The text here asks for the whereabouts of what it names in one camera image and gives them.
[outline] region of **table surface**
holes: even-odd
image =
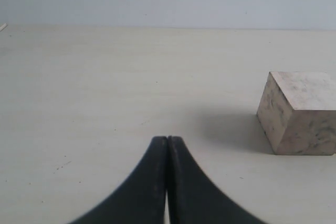
[[[151,138],[179,135],[269,223],[335,223],[336,158],[276,156],[255,116],[269,71],[336,77],[336,32],[9,25],[0,33],[2,223],[66,223]]]

